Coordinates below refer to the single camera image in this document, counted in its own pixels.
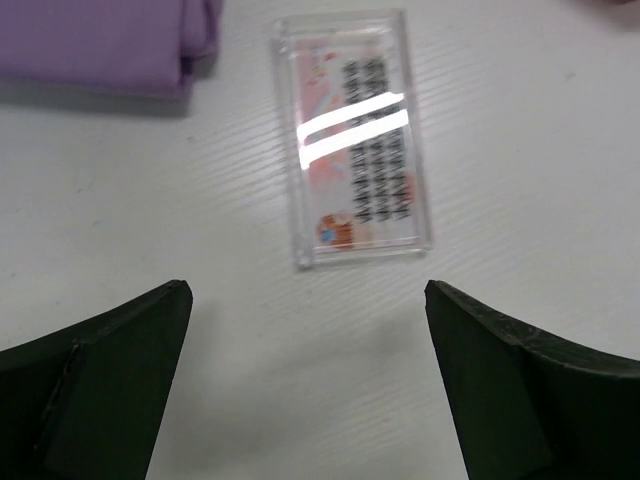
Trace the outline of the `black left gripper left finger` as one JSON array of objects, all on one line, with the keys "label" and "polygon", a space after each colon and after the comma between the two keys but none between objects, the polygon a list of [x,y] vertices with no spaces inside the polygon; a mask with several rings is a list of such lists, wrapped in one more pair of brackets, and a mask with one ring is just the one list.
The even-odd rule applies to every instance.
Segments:
[{"label": "black left gripper left finger", "polygon": [[192,304],[172,280],[2,351],[2,478],[145,478]]}]

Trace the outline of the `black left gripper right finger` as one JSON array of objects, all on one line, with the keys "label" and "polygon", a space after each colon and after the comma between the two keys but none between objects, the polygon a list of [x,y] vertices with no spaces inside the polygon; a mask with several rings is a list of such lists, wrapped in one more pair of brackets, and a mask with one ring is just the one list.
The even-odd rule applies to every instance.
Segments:
[{"label": "black left gripper right finger", "polygon": [[639,363],[431,280],[426,315],[471,479],[636,479]]}]

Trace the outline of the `clear plastic card case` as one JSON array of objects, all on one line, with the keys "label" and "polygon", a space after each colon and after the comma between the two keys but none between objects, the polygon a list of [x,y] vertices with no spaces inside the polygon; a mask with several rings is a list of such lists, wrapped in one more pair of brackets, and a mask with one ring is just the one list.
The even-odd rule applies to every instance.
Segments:
[{"label": "clear plastic card case", "polygon": [[432,234],[403,11],[282,18],[271,45],[296,266],[425,253]]}]

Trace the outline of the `purple shorts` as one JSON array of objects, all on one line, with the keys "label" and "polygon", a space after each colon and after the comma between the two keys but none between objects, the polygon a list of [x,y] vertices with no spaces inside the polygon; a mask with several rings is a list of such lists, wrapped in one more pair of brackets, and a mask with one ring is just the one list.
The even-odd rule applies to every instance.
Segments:
[{"label": "purple shorts", "polygon": [[1,76],[178,99],[216,54],[220,1],[4,1]]}]

